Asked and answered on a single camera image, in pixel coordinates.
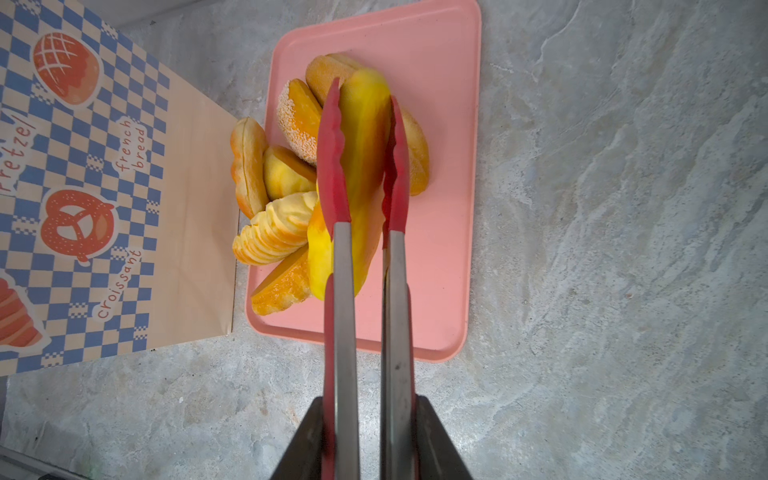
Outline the red silicone steel tongs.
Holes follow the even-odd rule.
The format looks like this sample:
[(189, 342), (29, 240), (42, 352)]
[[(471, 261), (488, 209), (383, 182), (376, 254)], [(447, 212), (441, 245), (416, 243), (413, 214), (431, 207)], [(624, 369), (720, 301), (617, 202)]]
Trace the red silicone steel tongs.
[(318, 212), (309, 231), (312, 288), (324, 304), (322, 476), (356, 479), (361, 473), (357, 349), (364, 321), (380, 331), (380, 473), (418, 477), (416, 393), (410, 289), (405, 256), (409, 209), (408, 148), (404, 122), (391, 94), (391, 129), (382, 182), (382, 236), (368, 276), (355, 291), (351, 213), (341, 157), (340, 80), (328, 90), (319, 130)]

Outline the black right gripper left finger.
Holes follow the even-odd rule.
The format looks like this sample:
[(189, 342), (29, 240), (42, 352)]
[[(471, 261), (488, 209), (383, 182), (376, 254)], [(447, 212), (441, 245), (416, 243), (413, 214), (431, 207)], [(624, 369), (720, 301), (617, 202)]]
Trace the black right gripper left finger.
[(316, 397), (270, 479), (321, 480), (323, 428), (323, 399)]

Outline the yellow oblong bread roll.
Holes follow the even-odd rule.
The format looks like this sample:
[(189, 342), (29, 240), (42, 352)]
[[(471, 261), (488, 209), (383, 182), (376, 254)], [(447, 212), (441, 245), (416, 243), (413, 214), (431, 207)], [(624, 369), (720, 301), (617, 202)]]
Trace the yellow oblong bread roll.
[(341, 130), (345, 137), (344, 169), (351, 213), (355, 291), (359, 292), (377, 251), (382, 212), (385, 150), (391, 129), (391, 92), (374, 69), (355, 72), (340, 87)]

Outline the blue checkered paper bag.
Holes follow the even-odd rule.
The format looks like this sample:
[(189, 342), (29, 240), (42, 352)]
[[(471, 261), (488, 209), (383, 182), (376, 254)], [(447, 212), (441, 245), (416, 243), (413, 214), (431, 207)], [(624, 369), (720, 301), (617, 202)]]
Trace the blue checkered paper bag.
[(3, 375), (231, 332), (234, 126), (81, 3), (2, 3)]

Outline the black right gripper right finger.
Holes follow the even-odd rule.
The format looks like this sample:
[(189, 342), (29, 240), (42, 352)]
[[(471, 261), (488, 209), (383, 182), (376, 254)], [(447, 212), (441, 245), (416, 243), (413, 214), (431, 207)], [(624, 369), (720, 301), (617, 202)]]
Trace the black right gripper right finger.
[(473, 480), (431, 402), (416, 396), (416, 445), (420, 480)]

